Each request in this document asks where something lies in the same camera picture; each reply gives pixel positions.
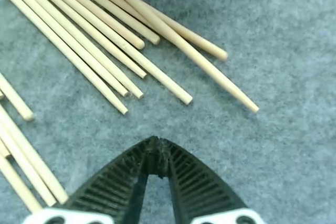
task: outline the floor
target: floor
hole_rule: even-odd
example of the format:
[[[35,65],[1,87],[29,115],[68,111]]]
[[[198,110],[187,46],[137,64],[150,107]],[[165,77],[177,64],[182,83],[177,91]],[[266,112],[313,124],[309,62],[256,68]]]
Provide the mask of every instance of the floor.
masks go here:
[[[69,194],[138,141],[180,144],[267,223],[336,223],[336,0],[146,0],[229,52],[204,55],[259,106],[252,114],[165,40],[143,53],[194,97],[121,66],[145,97],[122,116],[9,2],[0,0],[0,71],[36,113],[15,122]],[[29,214],[0,176],[0,220]],[[174,223],[166,180],[152,177],[141,223]]]

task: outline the cut dowel piece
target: cut dowel piece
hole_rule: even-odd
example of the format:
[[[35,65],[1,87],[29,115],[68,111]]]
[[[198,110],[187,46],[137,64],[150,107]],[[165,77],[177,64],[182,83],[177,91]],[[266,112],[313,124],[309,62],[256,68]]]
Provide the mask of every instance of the cut dowel piece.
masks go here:
[[[126,39],[130,44],[138,49],[143,49],[145,47],[145,43],[142,39],[140,39],[137,35],[132,33],[126,27],[124,27],[121,23],[119,23],[116,19],[114,19],[111,15],[101,9],[98,5],[96,5],[91,0],[77,0],[80,4],[85,6],[88,10],[90,10],[93,14],[95,14],[100,20],[102,20],[105,24],[111,27],[114,31],[120,34],[124,39]]]
[[[30,212],[35,213],[42,210],[42,206],[37,201],[35,196],[32,194],[31,191],[29,191],[28,187],[25,185],[18,173],[11,166],[10,162],[1,154],[0,170]]]
[[[24,120],[31,121],[32,119],[34,119],[34,114],[31,109],[26,105],[26,103],[22,100],[19,94],[15,91],[15,89],[1,73],[0,88]]]
[[[81,6],[78,2],[75,2],[74,8],[86,15],[93,23],[98,26],[101,24],[97,22],[96,16],[89,12],[85,7]],[[123,39],[117,33],[110,33],[110,39],[119,46],[124,52],[126,52],[134,61],[136,61],[140,66],[142,66],[148,73],[159,80],[164,86],[166,86],[170,91],[172,91],[179,99],[181,99],[185,104],[190,104],[193,98],[185,90],[183,90],[176,82],[174,82],[170,77],[168,77],[164,72],[162,72],[156,65],[154,65],[150,60],[148,60],[144,55],[137,51],[131,44],[129,44],[125,39]]]
[[[58,49],[91,81],[91,83],[113,104],[122,114],[126,114],[128,109],[116,97],[116,95],[109,89],[109,87],[64,43],[22,0],[11,0],[46,36],[53,42]],[[63,27],[61,27],[43,8],[41,8],[34,0],[27,0],[35,3],[34,8],[38,10],[40,15],[48,24],[53,27],[59,34],[65,38],[68,43],[78,42],[70,36]]]
[[[5,146],[4,142],[1,140],[0,137],[0,155],[2,155],[3,157],[9,157],[10,156],[10,152],[7,149],[7,147]]]
[[[146,26],[144,26],[138,20],[133,18],[131,15],[129,15],[127,12],[125,12],[123,9],[121,9],[119,6],[115,5],[113,2],[111,2],[109,0],[94,0],[94,1],[96,1],[98,4],[100,4],[106,10],[108,10],[114,16],[119,18],[121,21],[123,21],[129,27],[131,27],[132,29],[137,31],[139,34],[144,36],[151,43],[157,45],[160,42],[160,37],[157,34],[155,34],[153,31],[148,29]]]
[[[140,0],[126,0],[143,17],[145,17],[159,32],[171,43],[180,48],[193,62],[200,66],[209,76],[211,76],[223,89],[227,90],[236,99],[241,101],[251,111],[257,112],[259,107],[245,95],[235,84],[233,84],[222,72],[212,65],[204,56],[184,40],[164,21],[158,18],[147,6]]]
[[[135,64],[127,55],[125,55],[118,47],[109,41],[100,31],[91,25],[86,19],[75,12],[63,0],[51,0],[63,12],[65,12],[74,22],[77,23],[83,30],[85,30],[93,39],[95,39],[102,47],[104,47],[110,54],[123,63],[126,67],[136,73],[139,77],[144,78],[146,73]]]
[[[53,6],[48,0],[36,0],[48,13],[58,21],[63,28],[65,28],[77,41],[94,56],[99,63],[103,65],[118,81],[120,81],[126,88],[128,88],[136,97],[143,96],[141,90],[109,59],[102,53],[92,42],[89,40],[72,22],[70,22],[57,8]],[[121,85],[116,84],[122,95],[126,95],[127,90]]]
[[[24,174],[27,176],[31,184],[34,186],[36,191],[41,195],[42,199],[45,201],[47,206],[51,207],[56,203],[55,198],[44,184],[42,179],[39,177],[37,172],[34,170],[32,165],[29,163],[26,156],[20,150],[20,148],[16,145],[12,137],[7,133],[5,128],[0,124],[0,138],[3,143],[6,145],[13,158],[22,169]]]
[[[125,0],[110,0],[114,2],[116,5],[118,5],[120,8],[124,9],[126,12],[146,24],[147,26],[155,29],[147,20],[144,20],[144,17],[141,16],[141,14],[138,13],[129,3],[127,3]],[[159,10],[155,9],[154,7],[148,5],[144,2],[144,4],[150,8],[159,18],[161,18],[164,22],[166,22],[171,28],[173,28],[179,35],[181,35],[186,40],[190,41],[191,43],[197,45],[204,51],[208,52],[209,54],[215,56],[216,58],[220,60],[226,60],[228,57],[228,54],[225,50],[222,48],[219,48],[212,42],[206,40],[205,38],[201,37],[197,33],[189,30],[188,28],[182,26],[178,22],[174,21],[173,19],[169,18]]]

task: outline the silver metal bracket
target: silver metal bracket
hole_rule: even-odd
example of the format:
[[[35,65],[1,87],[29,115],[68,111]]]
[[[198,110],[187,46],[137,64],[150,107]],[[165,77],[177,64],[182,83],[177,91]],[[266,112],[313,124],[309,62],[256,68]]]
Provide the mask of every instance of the silver metal bracket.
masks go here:
[[[23,224],[114,224],[110,216],[46,208],[26,218]]]
[[[248,208],[195,218],[191,224],[266,224],[260,215]]]

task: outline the bamboo skewer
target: bamboo skewer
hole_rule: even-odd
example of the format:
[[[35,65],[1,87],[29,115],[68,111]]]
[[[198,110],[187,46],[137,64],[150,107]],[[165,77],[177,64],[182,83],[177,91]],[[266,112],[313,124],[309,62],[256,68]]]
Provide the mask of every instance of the bamboo skewer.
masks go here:
[[[116,19],[114,19],[111,15],[109,15],[91,0],[76,1],[83,5],[87,10],[92,12],[98,19],[107,24],[111,29],[116,31],[135,48],[143,49],[145,47],[145,43],[142,39],[140,39],[137,35],[128,30],[126,27],[124,27],[121,23],[119,23]]]
[[[257,112],[259,107],[245,95],[235,84],[233,84],[222,72],[212,65],[204,56],[184,40],[164,21],[158,18],[148,7],[139,0],[126,0],[142,16],[144,16],[159,32],[171,43],[180,48],[191,60],[199,65],[209,76],[211,76],[223,89],[227,90],[236,99],[242,102],[251,111]]]
[[[65,203],[68,200],[68,195],[59,183],[54,174],[50,171],[48,166],[44,163],[36,150],[29,143],[28,139],[24,136],[21,130],[16,126],[11,117],[7,114],[4,108],[0,105],[0,123],[5,126],[5,129],[11,135],[17,146],[24,153],[29,160],[35,171],[40,178],[44,181],[52,194],[61,203]]]
[[[34,119],[34,114],[31,109],[26,105],[24,100],[22,100],[19,94],[1,73],[0,88],[24,120],[31,121]]]
[[[94,38],[101,46],[103,46],[110,54],[122,62],[130,70],[139,77],[144,78],[146,73],[131,59],[128,58],[118,47],[109,41],[100,31],[87,22],[82,16],[75,12],[63,0],[51,0],[63,12],[65,12],[72,20],[74,20],[81,28],[83,28],[92,38]]]
[[[57,8],[48,0],[36,0],[48,13],[56,19],[77,41],[87,49],[115,78],[128,88],[136,97],[141,98],[143,93],[135,84],[104,55],[75,25],[72,24]],[[127,91],[119,87],[123,95]]]
[[[71,47],[96,73],[98,73],[109,85],[117,90],[122,96],[126,96],[128,91],[120,82],[109,73],[85,48],[78,43],[73,36],[68,33],[46,10],[44,10],[35,0],[23,0],[57,35],[66,41]]]
[[[64,0],[64,1],[72,3],[74,8],[76,8],[79,11],[82,11],[82,14],[86,15],[91,19],[92,22],[96,23],[97,19],[96,16],[94,16],[91,12],[85,9],[85,7],[81,6],[78,2],[76,1],[73,2],[73,0]],[[188,94],[185,90],[183,90],[176,82],[174,82],[170,77],[168,77],[162,70],[160,70],[150,60],[148,60],[144,55],[142,55],[139,51],[137,51],[134,47],[132,47],[132,45],[129,44],[125,39],[123,39],[119,34],[114,32],[113,37],[110,38],[113,40],[113,42],[116,43],[117,46],[119,46],[123,51],[125,51],[133,60],[135,60],[139,65],[141,65],[153,77],[159,80],[164,86],[166,86],[185,104],[191,103],[193,98],[191,97],[190,94]]]
[[[42,210],[42,206],[34,197],[32,192],[29,191],[28,187],[22,181],[18,173],[13,169],[9,161],[1,154],[0,170],[30,212],[35,213]]]
[[[127,12],[125,12],[123,9],[121,9],[119,6],[115,5],[113,2],[111,2],[109,0],[94,0],[94,1],[96,1],[98,4],[100,4],[106,10],[108,10],[114,16],[119,18],[121,21],[123,21],[129,27],[131,27],[132,29],[137,31],[139,34],[144,36],[151,43],[157,45],[160,42],[160,37],[157,34],[152,32],[150,29],[148,29],[146,26],[144,26],[138,20],[133,18],[131,15],[129,15]]]
[[[0,155],[2,155],[3,157],[9,157],[10,156],[10,152],[9,150],[7,149],[7,147],[5,146],[4,142],[1,140],[1,137],[0,137]]]
[[[110,0],[114,2],[116,5],[124,9],[126,12],[131,14],[132,16],[136,17],[138,20],[146,24],[147,26],[153,28],[149,25],[148,21],[144,21],[143,16],[138,13],[129,3],[125,0]],[[196,34],[195,32],[189,30],[188,28],[182,26],[178,22],[174,21],[173,19],[169,18],[159,10],[155,9],[154,7],[150,6],[149,4],[145,3],[148,8],[151,9],[159,18],[161,18],[164,22],[166,22],[171,28],[173,28],[178,34],[184,37],[186,40],[190,41],[191,43],[197,45],[198,47],[202,48],[204,51],[208,52],[209,54],[215,56],[220,60],[226,60],[228,55],[227,52],[224,51],[222,48],[219,48],[212,42],[206,40],[205,38],[201,37],[200,35]]]
[[[37,190],[37,192],[41,195],[42,199],[45,201],[47,206],[51,207],[56,203],[55,198],[44,184],[42,179],[38,176],[37,172],[34,170],[32,165],[29,163],[26,156],[20,150],[20,148],[16,145],[12,137],[6,132],[5,128],[0,124],[0,137],[3,143],[6,145],[13,158],[20,166],[22,171],[25,173],[31,184]]]
[[[116,97],[108,86],[61,40],[24,2],[21,0],[11,0],[46,36],[53,42],[58,49],[91,81],[91,83],[113,104],[122,114],[126,114],[128,109]],[[54,19],[41,7],[43,17],[49,22],[61,35],[67,34]]]

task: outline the dowel tip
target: dowel tip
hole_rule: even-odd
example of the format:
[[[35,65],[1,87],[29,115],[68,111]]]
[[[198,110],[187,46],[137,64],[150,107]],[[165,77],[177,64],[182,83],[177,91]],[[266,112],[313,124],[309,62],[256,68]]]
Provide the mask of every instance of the dowel tip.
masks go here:
[[[218,58],[222,61],[226,61],[228,57],[229,57],[229,54],[224,50],[220,55],[218,55]]]
[[[126,115],[126,114],[128,113],[128,109],[127,109],[127,108],[121,108],[119,111],[120,111],[121,114],[123,114],[123,115]]]
[[[145,71],[143,71],[143,72],[138,72],[137,74],[138,74],[138,76],[139,76],[141,79],[145,79],[145,77],[147,76],[147,73],[146,73]]]
[[[255,104],[251,104],[251,106],[249,106],[249,109],[255,114],[257,114],[258,111],[260,110],[260,108]]]
[[[33,113],[31,113],[31,114],[24,115],[24,116],[23,116],[23,119],[24,119],[25,121],[27,121],[27,122],[30,122],[30,121],[32,121],[32,120],[35,119],[35,116],[34,116]]]
[[[155,39],[152,39],[152,43],[154,44],[154,45],[158,45],[159,43],[160,43],[160,41],[161,41],[161,38],[158,36],[157,38],[155,38]]]
[[[128,90],[123,91],[123,92],[121,93],[122,97],[127,97],[129,94],[130,94],[130,92],[129,92]]]
[[[142,92],[138,92],[136,94],[134,94],[136,98],[138,99],[142,99],[144,97],[144,94]]]
[[[145,42],[143,40],[140,40],[134,45],[138,50],[142,50],[145,48]]]

